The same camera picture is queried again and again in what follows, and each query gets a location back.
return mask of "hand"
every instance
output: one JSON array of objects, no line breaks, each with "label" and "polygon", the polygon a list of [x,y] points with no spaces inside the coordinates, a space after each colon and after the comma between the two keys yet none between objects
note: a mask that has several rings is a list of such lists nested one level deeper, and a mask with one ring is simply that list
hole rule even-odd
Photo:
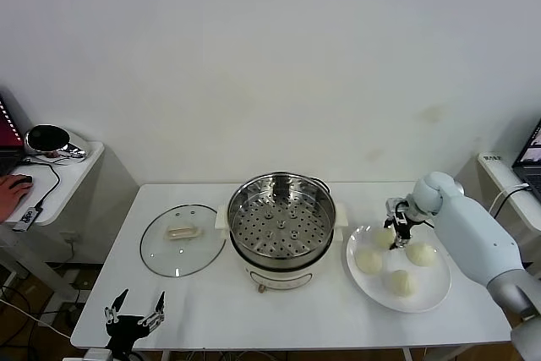
[{"label": "hand", "polygon": [[30,192],[32,183],[19,183],[11,189],[14,183],[24,177],[25,175],[0,177],[0,223],[11,216],[20,200]]}]

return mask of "table leg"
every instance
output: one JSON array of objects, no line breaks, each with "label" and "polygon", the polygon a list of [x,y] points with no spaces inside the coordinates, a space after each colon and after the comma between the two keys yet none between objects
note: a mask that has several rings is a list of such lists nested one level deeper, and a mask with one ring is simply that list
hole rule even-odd
[{"label": "table leg", "polygon": [[14,260],[42,280],[55,293],[66,300],[74,301],[77,298],[77,291],[22,242],[16,232],[0,227],[0,245]]},{"label": "table leg", "polygon": [[413,357],[409,351],[409,347],[402,347],[402,353],[404,354],[405,361],[413,361]]},{"label": "table leg", "polygon": [[463,346],[452,346],[435,348],[424,356],[423,361],[448,361],[454,359],[456,356],[464,353],[469,348],[473,347],[473,344],[465,344]]},{"label": "table leg", "polygon": [[8,271],[15,272],[21,279],[25,279],[28,276],[28,271],[3,249],[0,249],[0,264]]},{"label": "table leg", "polygon": [[[63,280],[71,284],[75,282],[75,278],[77,278],[78,274],[79,274],[79,270],[67,270],[63,276]],[[81,289],[78,296],[79,297],[77,299],[77,303],[85,304],[86,300],[90,296],[90,289]],[[67,302],[66,299],[62,295],[58,293],[55,293],[54,295],[52,295],[51,299],[47,303],[47,306],[43,310],[44,314],[40,317],[40,322],[46,323],[48,325],[52,325],[52,322],[57,316],[57,313],[52,313],[52,312],[58,312],[60,308],[62,307],[62,304],[66,302]],[[43,327],[44,324],[40,323],[38,324],[38,326]]]}]

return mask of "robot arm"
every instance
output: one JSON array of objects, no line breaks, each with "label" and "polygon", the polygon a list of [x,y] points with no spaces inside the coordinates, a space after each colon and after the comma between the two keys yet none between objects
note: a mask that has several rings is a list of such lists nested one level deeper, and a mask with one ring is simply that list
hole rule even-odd
[{"label": "robot arm", "polygon": [[452,177],[432,172],[417,181],[405,199],[387,200],[388,219],[396,229],[391,249],[403,247],[410,229],[432,219],[434,231],[461,271],[487,288],[493,300],[523,318],[511,333],[522,357],[541,359],[541,282],[522,267],[518,246],[475,200],[463,195]]}]

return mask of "floor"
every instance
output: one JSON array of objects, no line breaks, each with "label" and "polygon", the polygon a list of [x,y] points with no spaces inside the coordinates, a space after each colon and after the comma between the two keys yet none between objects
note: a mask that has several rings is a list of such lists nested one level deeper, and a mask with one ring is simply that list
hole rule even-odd
[{"label": "floor", "polygon": [[[74,287],[92,289],[99,274],[99,267],[83,265]],[[8,273],[0,267],[0,281],[5,280]],[[34,276],[26,280],[18,280],[12,287],[16,288],[28,300],[31,313],[40,313],[52,295],[52,291]],[[13,291],[5,289],[8,301],[28,310],[28,304]],[[59,313],[53,326],[65,334],[71,334],[74,324],[80,314],[82,305],[65,304],[62,313]],[[69,341],[45,328],[38,327],[33,320],[23,316],[5,304],[0,304],[0,361],[59,361],[66,357],[81,357],[85,351],[72,347]],[[518,320],[510,318],[511,325]],[[6,340],[19,328],[17,334],[9,343]],[[237,361],[241,356],[243,361],[264,361],[270,358],[256,352],[248,353],[172,353],[171,361]],[[144,353],[149,361],[159,361],[161,353]],[[270,354],[277,361],[402,361],[402,350],[357,350],[357,351],[302,351],[302,352],[276,352]],[[423,359],[424,348],[414,348],[412,356],[414,361]],[[510,343],[476,346],[457,357],[456,361],[518,361],[520,356]]]}]

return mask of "white cable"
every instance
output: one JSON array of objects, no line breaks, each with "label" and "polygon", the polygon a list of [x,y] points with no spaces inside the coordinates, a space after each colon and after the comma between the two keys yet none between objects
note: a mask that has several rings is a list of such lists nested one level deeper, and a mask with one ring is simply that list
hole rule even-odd
[{"label": "white cable", "polygon": [[529,185],[527,183],[521,183],[519,185],[513,185],[513,186],[508,186],[507,188],[503,188],[501,192],[499,192],[494,198],[494,200],[492,201],[492,205],[490,205],[490,209],[489,209],[489,214],[492,211],[492,209],[494,209],[494,207],[496,206],[496,202],[498,201],[501,195],[503,195],[505,192],[511,192],[510,189],[524,188],[525,186],[529,186]]},{"label": "white cable", "polygon": [[58,333],[60,336],[64,336],[64,337],[66,337],[68,340],[71,340],[71,337],[70,337],[70,336],[68,336],[68,335],[66,335],[66,334],[64,334],[64,333],[62,333],[62,332],[60,332],[60,331],[58,331],[57,329],[55,329],[55,328],[52,327],[51,325],[48,325],[47,323],[44,323],[44,322],[42,322],[42,321],[36,319],[34,316],[29,315],[29,314],[26,313],[24,310],[19,309],[17,306],[11,304],[10,302],[6,302],[6,301],[3,300],[2,298],[0,298],[0,302],[2,302],[3,304],[6,304],[7,306],[10,306],[10,307],[12,307],[12,308],[18,310],[20,313],[22,313],[23,315],[26,315],[26,316],[30,317],[32,320],[35,320],[35,321],[37,321],[38,323],[42,323],[43,325],[46,325],[46,326],[49,327],[51,330],[53,330],[54,332]]}]

